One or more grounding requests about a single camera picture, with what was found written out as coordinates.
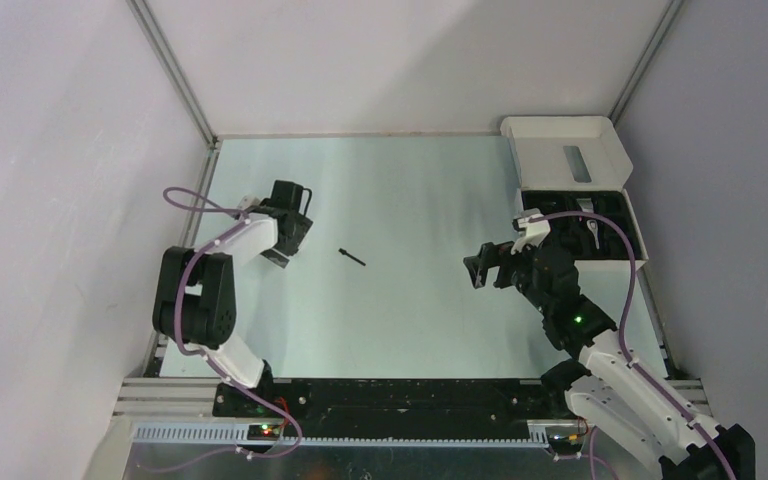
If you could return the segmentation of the small black cleaning brush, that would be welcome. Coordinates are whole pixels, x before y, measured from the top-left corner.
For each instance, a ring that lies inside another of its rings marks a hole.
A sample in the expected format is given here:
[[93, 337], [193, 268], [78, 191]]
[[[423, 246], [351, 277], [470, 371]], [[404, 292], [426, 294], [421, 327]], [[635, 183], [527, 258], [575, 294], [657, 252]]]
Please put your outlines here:
[[367, 266], [367, 263], [366, 263], [366, 262], [364, 262], [364, 261], [363, 261], [363, 260], [361, 260], [360, 258], [356, 257], [355, 255], [351, 254], [350, 252], [348, 252], [348, 251], [347, 251], [346, 249], [344, 249], [344, 248], [339, 248], [339, 249], [338, 249], [338, 253], [340, 253], [341, 255], [343, 255], [343, 256], [345, 256], [345, 257], [347, 257], [348, 259], [350, 259], [350, 260], [354, 261], [355, 263], [357, 263], [357, 264], [359, 264], [359, 265], [361, 265], [361, 266]]

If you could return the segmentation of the black hair trimmer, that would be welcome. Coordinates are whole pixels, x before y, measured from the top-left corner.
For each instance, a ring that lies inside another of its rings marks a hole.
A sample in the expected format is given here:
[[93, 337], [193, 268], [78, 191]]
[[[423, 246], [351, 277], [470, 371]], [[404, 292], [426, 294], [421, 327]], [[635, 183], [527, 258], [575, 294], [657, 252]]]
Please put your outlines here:
[[[585, 213], [591, 213], [593, 214], [595, 212], [594, 203], [593, 200], [589, 197], [587, 198], [577, 198], [576, 202], [582, 212]], [[600, 238], [599, 238], [599, 225], [598, 221], [596, 219], [593, 219], [591, 217], [585, 218], [585, 224], [587, 230], [590, 232], [592, 238], [593, 238], [593, 244], [594, 244], [594, 250], [598, 252], [600, 250]]]

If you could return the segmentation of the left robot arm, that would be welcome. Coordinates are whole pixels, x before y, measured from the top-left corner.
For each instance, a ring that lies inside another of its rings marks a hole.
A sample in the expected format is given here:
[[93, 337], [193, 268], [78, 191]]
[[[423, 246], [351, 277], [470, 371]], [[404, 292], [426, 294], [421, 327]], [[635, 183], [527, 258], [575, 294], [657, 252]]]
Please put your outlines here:
[[183, 355], [202, 358], [223, 381], [240, 387], [237, 402], [252, 416], [272, 411], [276, 390], [262, 380], [267, 362], [234, 334], [234, 268], [258, 256], [286, 267], [312, 226], [296, 210], [254, 207], [201, 248], [170, 247], [161, 259], [154, 330]]

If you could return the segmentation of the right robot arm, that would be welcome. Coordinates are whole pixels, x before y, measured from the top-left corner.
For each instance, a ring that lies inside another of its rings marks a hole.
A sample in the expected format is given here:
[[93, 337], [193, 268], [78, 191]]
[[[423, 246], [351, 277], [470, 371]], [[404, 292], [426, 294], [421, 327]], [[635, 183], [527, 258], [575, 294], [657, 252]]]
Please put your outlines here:
[[569, 252], [485, 243], [463, 263], [474, 288], [495, 269], [494, 287], [522, 294], [541, 313], [553, 347], [569, 354], [541, 378], [548, 414], [586, 420], [662, 479], [756, 478], [750, 433], [722, 426], [656, 377], [623, 342], [617, 323], [582, 294]]

